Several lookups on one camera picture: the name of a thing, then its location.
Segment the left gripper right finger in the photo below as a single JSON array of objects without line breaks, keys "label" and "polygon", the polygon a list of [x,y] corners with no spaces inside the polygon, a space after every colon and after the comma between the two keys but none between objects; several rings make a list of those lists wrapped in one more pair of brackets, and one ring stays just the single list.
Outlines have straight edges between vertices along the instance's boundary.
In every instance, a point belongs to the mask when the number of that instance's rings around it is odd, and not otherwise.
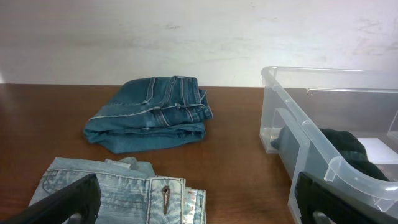
[{"label": "left gripper right finger", "polygon": [[295,186],[295,198],[301,222],[314,223],[378,223],[377,211],[368,204],[336,187],[300,172]]}]

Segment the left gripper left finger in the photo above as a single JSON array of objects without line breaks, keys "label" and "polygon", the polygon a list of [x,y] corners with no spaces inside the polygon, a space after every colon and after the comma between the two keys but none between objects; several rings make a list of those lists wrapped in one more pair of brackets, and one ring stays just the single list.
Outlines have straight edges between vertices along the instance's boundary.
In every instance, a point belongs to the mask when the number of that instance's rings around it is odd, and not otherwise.
[{"label": "left gripper left finger", "polygon": [[97,176],[88,174],[2,223],[94,223],[100,206],[101,189]]}]

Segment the light blue jeans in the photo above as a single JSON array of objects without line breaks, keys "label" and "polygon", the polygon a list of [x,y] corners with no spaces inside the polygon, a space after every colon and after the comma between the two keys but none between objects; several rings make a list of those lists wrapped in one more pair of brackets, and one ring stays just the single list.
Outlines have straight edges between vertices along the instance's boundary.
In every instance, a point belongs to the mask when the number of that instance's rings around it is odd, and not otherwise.
[{"label": "light blue jeans", "polygon": [[101,189],[97,223],[206,223],[205,190],[187,187],[184,178],[155,175],[150,162],[134,157],[103,162],[57,157],[30,203],[88,174],[97,176]]}]

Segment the small black garment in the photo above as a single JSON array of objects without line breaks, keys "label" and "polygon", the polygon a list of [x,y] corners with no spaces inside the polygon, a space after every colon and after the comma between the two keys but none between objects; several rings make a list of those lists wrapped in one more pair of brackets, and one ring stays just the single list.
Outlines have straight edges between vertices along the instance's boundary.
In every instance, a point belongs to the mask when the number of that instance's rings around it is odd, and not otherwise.
[{"label": "small black garment", "polygon": [[[320,131],[349,165],[372,178],[389,181],[376,165],[369,161],[365,147],[353,134],[348,131],[334,129],[320,128]],[[293,152],[295,156],[297,156],[299,151],[299,143],[287,126],[280,130],[278,138],[271,142],[271,146],[280,152]]]}]

